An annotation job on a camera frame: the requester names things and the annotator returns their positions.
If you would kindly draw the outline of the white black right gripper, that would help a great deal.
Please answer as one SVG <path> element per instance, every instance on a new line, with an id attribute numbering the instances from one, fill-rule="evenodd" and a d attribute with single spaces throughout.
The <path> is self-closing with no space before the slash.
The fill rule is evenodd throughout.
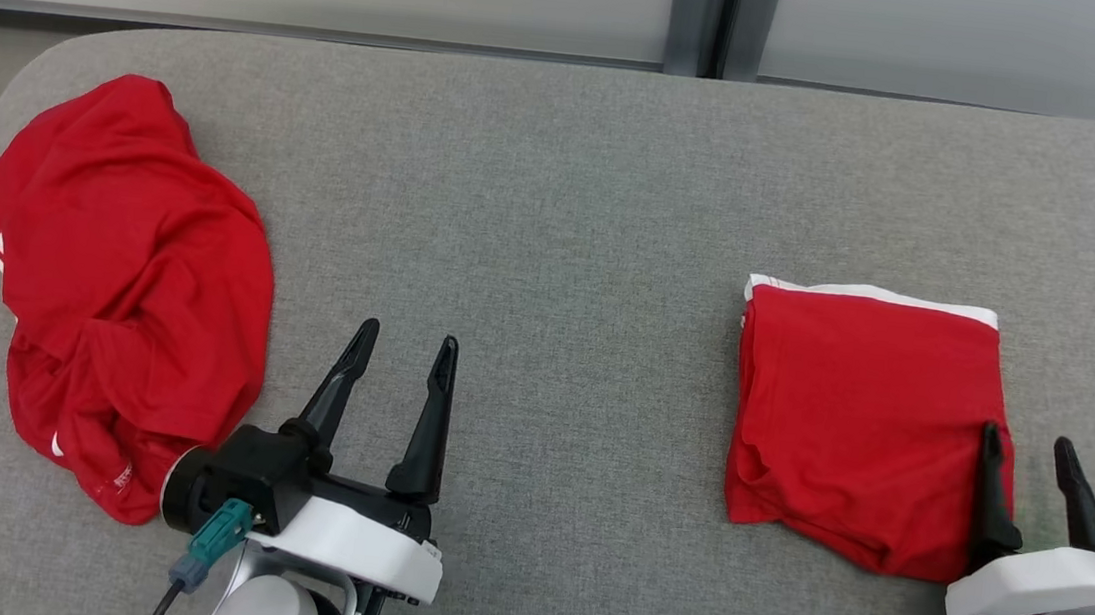
<path id="1" fill-rule="evenodd" d="M 1054 439 L 1054 475 L 1067 504 L 1068 545 L 1021 553 L 1011 517 L 998 421 L 980 433 L 967 575 L 946 589 L 945 615 L 1047 615 L 1095 606 L 1095 496 L 1075 445 Z"/>

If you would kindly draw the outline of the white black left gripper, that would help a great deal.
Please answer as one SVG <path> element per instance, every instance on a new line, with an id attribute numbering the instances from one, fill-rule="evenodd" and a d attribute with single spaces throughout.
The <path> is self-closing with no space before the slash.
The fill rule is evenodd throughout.
<path id="1" fill-rule="evenodd" d="M 379 320 L 364 321 L 293 420 L 311 446 L 331 446 L 380 329 Z M 338 476 L 314 479 L 306 486 L 306 504 L 281 532 L 254 527 L 246 539 L 408 601 L 435 603 L 443 564 L 433 541 L 429 504 L 439 500 L 443 480 L 459 345 L 454 336 L 445 336 L 427 375 L 420 418 L 404 457 L 385 477 L 387 490 Z"/>

